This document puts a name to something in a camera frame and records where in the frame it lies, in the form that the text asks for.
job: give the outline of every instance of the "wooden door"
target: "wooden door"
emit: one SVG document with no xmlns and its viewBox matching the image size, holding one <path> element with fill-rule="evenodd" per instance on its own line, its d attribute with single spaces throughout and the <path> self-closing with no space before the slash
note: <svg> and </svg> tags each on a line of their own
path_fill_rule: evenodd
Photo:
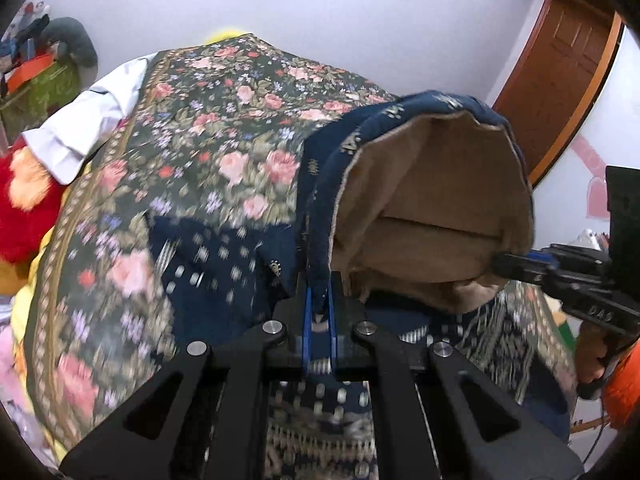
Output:
<svg viewBox="0 0 640 480">
<path fill-rule="evenodd" d="M 494 109 L 531 172 L 568 123 L 598 67 L 613 16 L 580 0 L 546 0 Z"/>
</svg>

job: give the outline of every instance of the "tan bag lining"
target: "tan bag lining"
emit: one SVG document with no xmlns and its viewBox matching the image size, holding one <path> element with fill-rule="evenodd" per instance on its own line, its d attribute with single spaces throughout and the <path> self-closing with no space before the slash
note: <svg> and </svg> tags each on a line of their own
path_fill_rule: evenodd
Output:
<svg viewBox="0 0 640 480">
<path fill-rule="evenodd" d="M 503 128 L 468 112 L 425 114 L 356 157 L 331 254 L 351 294 L 383 288 L 468 312 L 504 286 L 492 254 L 530 250 L 530 187 Z"/>
</svg>

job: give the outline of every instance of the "shirt sleeve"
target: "shirt sleeve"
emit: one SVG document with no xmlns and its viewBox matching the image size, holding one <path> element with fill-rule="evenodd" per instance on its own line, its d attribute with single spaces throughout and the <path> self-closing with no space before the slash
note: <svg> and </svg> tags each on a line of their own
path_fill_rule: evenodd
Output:
<svg viewBox="0 0 640 480">
<path fill-rule="evenodd" d="M 22 133 L 34 156 L 60 184 L 70 184 L 86 158 L 133 111 L 146 69 L 155 55 L 120 65 L 60 108 L 41 127 Z"/>
</svg>

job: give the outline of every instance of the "black cable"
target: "black cable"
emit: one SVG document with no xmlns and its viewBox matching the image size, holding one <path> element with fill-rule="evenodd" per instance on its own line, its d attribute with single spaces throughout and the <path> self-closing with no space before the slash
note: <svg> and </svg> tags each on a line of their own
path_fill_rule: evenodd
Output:
<svg viewBox="0 0 640 480">
<path fill-rule="evenodd" d="M 600 431 L 598 432 L 598 436 L 596 437 L 596 440 L 593 441 L 593 445 L 591 446 L 591 449 L 589 450 L 589 452 L 587 453 L 587 456 L 584 457 L 584 460 L 582 461 L 582 464 L 586 464 L 587 460 L 589 459 L 589 457 L 591 456 L 591 453 L 593 453 L 593 451 L 596 449 L 596 446 L 598 445 L 599 441 L 600 441 L 600 437 L 602 436 L 602 432 L 604 431 L 604 404 L 602 403 L 602 398 L 600 398 Z"/>
</svg>

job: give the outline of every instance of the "metal screw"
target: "metal screw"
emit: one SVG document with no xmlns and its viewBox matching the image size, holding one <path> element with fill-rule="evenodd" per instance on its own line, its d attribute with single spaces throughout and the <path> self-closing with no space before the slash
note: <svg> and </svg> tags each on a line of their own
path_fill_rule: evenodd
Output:
<svg viewBox="0 0 640 480">
<path fill-rule="evenodd" d="M 270 319 L 262 324 L 262 330 L 267 334 L 277 334 L 282 330 L 282 323 L 276 319 Z"/>
<path fill-rule="evenodd" d="M 361 321 L 356 325 L 356 330 L 361 335 L 372 335 L 377 329 L 372 321 Z"/>
<path fill-rule="evenodd" d="M 189 355 L 202 355 L 207 351 L 207 344 L 204 341 L 191 341 L 187 345 L 187 352 Z"/>
<path fill-rule="evenodd" d="M 438 341 L 433 344 L 433 353 L 439 357 L 449 357 L 453 354 L 453 346 L 446 341 Z"/>
</svg>

